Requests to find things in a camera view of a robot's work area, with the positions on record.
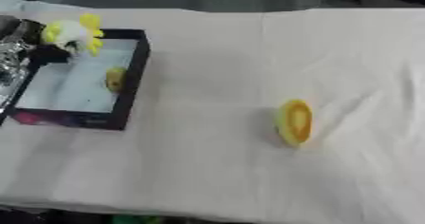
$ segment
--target table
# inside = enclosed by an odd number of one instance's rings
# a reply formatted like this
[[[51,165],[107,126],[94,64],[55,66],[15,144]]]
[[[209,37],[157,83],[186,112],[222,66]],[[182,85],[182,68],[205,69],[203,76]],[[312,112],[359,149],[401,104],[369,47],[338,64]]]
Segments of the table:
[[[39,2],[41,22],[103,17],[145,28],[152,58],[128,129],[6,121],[0,203],[85,212],[315,224],[422,223],[425,12],[212,14]],[[300,150],[272,124],[309,102]]]

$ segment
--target halved lemon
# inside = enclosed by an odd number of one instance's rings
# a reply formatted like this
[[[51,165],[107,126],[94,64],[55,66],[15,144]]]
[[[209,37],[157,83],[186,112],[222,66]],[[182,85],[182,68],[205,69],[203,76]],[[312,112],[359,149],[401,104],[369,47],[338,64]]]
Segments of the halved lemon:
[[[298,147],[309,139],[312,121],[313,114],[307,103],[292,100],[279,108],[276,127],[286,143]]]

